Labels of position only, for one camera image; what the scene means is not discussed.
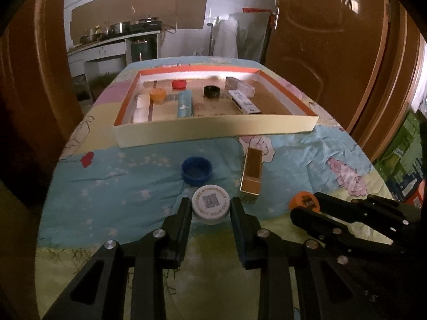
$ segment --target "cardboard sheet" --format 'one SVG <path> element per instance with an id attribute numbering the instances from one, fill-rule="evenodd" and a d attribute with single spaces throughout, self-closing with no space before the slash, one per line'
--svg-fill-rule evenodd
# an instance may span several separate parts
<path id="1" fill-rule="evenodd" d="M 108 25 L 130 22 L 134 19 L 132 0 L 107 0 Z"/>
<path id="2" fill-rule="evenodd" d="M 74 44 L 80 43 L 80 37 L 86 31 L 104 25 L 107 20 L 107 0 L 93 0 L 71 11 L 70 34 Z"/>
<path id="3" fill-rule="evenodd" d="M 135 20 L 159 17 L 164 25 L 176 27 L 176 6 L 178 0 L 132 0 Z"/>
<path id="4" fill-rule="evenodd" d="M 203 29 L 206 0 L 178 0 L 178 29 Z"/>

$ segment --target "door panel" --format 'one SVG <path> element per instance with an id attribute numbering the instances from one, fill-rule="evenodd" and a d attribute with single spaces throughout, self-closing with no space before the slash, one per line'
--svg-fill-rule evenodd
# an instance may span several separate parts
<path id="1" fill-rule="evenodd" d="M 350 131 L 384 52 L 388 0 L 278 0 L 266 66 Z"/>

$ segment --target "pink flower print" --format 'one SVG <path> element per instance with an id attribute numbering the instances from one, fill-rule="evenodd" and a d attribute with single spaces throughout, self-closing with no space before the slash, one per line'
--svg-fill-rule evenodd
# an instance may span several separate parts
<path id="1" fill-rule="evenodd" d="M 366 196 L 365 180 L 348 164 L 330 157 L 326 164 L 337 175 L 338 184 L 345 188 L 351 196 Z"/>

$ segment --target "cartoon character print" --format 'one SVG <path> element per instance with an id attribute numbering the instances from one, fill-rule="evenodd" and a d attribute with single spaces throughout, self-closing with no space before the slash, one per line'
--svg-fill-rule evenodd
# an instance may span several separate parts
<path id="1" fill-rule="evenodd" d="M 80 122 L 80 124 L 77 125 L 75 130 L 70 136 L 70 139 L 68 140 L 67 144 L 64 147 L 64 150 L 62 151 L 61 156 L 59 157 L 60 160 L 65 160 L 71 155 L 73 155 L 80 146 L 84 143 L 86 140 L 86 137 L 88 136 L 90 132 L 90 126 L 89 123 L 93 122 L 95 118 L 91 115 L 87 115 L 84 117 L 84 119 Z"/>
<path id="2" fill-rule="evenodd" d="M 271 139 L 266 136 L 241 136 L 239 142 L 243 147 L 243 154 L 246 155 L 248 148 L 259 149 L 263 151 L 263 162 L 271 162 L 273 160 L 274 150 Z"/>
<path id="3" fill-rule="evenodd" d="M 365 180 L 357 173 L 357 170 L 333 157 L 330 157 L 326 164 L 337 175 L 338 184 L 345 188 L 351 196 L 366 196 Z"/>

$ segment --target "white bottle cap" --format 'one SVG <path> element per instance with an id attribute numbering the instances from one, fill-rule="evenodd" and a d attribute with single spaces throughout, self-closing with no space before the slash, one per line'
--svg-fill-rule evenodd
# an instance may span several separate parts
<path id="1" fill-rule="evenodd" d="M 223 221 L 230 211 L 230 196 L 217 185 L 205 185 L 197 189 L 191 199 L 195 216 L 208 225 Z"/>

